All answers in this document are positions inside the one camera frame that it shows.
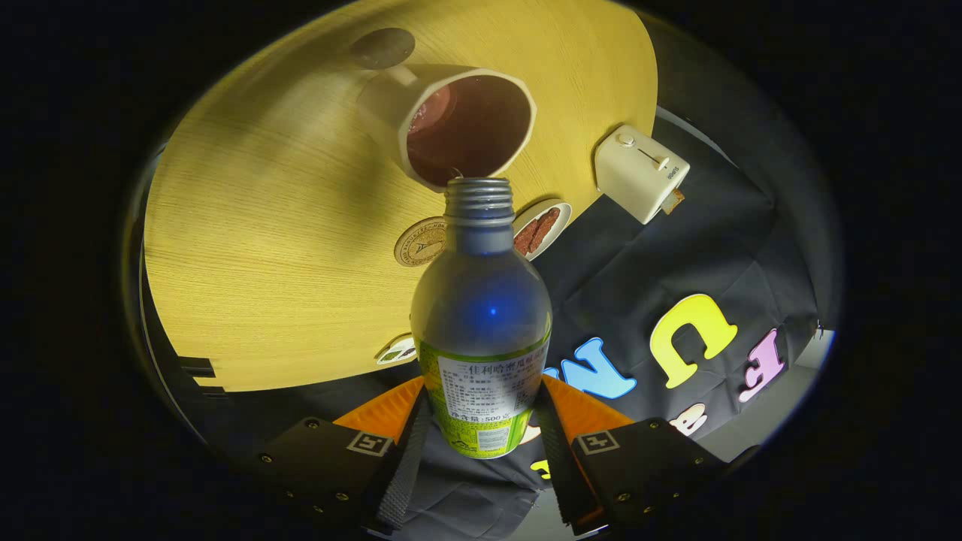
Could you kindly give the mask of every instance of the bottle neck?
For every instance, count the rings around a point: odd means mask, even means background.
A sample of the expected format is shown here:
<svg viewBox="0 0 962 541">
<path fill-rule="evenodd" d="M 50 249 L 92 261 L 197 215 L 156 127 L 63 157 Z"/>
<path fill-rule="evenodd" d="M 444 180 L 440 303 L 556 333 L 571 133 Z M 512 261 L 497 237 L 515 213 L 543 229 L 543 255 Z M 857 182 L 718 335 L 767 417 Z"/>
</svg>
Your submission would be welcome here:
<svg viewBox="0 0 962 541">
<path fill-rule="evenodd" d="M 511 185 L 505 178 L 455 178 L 444 192 L 447 247 L 475 255 L 514 248 Z"/>
</svg>

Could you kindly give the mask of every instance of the blue letter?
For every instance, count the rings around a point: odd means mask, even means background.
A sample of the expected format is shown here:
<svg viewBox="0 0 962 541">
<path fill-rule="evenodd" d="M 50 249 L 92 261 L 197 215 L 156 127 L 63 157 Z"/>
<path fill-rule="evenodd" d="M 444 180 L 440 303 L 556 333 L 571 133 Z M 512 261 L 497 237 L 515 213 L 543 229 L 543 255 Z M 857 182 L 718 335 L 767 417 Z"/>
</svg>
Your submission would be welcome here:
<svg viewBox="0 0 962 541">
<path fill-rule="evenodd" d="M 571 362 L 561 361 L 561 370 L 565 373 L 565 381 L 571 387 L 587 391 L 606 399 L 623 397 L 635 388 L 638 381 L 630 377 L 622 377 L 615 370 L 608 357 L 601 352 L 604 343 L 600 338 L 593 338 L 582 344 L 574 351 L 574 358 L 585 361 L 593 370 Z"/>
</svg>

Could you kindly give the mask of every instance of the pink letter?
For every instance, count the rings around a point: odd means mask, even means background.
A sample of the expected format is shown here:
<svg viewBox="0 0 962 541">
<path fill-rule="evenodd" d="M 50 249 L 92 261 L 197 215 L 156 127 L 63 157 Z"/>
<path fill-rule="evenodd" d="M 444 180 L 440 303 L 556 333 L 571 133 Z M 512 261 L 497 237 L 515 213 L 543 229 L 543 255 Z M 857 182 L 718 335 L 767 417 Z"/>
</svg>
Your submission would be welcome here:
<svg viewBox="0 0 962 541">
<path fill-rule="evenodd" d="M 748 353 L 748 360 L 755 361 L 758 363 L 758 368 L 748 367 L 745 371 L 745 383 L 748 385 L 748 389 L 742 391 L 738 396 L 738 400 L 741 402 L 747 402 L 751 397 L 755 396 L 765 387 L 769 381 L 775 377 L 776 374 L 781 372 L 782 367 L 785 366 L 784 363 L 778 361 L 778 349 L 775 348 L 775 335 L 778 334 L 777 329 L 772 329 L 765 338 L 755 346 L 755 349 Z"/>
</svg>

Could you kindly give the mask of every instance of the food on plate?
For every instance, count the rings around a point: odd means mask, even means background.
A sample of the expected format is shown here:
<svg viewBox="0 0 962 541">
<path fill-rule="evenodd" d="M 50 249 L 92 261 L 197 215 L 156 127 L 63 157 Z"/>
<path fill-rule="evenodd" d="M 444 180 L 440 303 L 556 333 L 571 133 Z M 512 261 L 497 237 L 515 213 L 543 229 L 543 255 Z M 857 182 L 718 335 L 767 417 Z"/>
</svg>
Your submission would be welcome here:
<svg viewBox="0 0 962 541">
<path fill-rule="evenodd" d="M 535 236 L 535 231 L 538 229 L 538 221 L 532 219 L 530 223 L 524 226 L 518 234 L 515 236 L 515 250 L 520 252 L 521 255 L 528 253 L 528 247 L 531 245 L 531 239 Z"/>
<path fill-rule="evenodd" d="M 528 247 L 529 253 L 538 249 L 538 246 L 544 241 L 544 237 L 547 236 L 548 231 L 554 226 L 554 222 L 558 221 L 558 215 L 560 214 L 561 211 L 558 210 L 558 207 L 552 207 L 551 210 L 538 218 L 538 229 L 535 230 L 535 237 L 531 240 L 531 245 Z"/>
</svg>

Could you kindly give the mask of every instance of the white mug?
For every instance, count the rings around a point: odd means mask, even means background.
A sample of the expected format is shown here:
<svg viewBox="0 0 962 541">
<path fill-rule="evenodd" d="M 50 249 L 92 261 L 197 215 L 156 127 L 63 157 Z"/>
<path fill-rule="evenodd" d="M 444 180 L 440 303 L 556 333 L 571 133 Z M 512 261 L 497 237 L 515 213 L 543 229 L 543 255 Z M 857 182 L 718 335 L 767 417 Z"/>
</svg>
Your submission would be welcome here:
<svg viewBox="0 0 962 541">
<path fill-rule="evenodd" d="M 358 108 L 371 137 L 427 188 L 497 176 L 531 139 L 537 106 L 520 79 L 464 65 L 403 67 L 367 82 Z"/>
</svg>

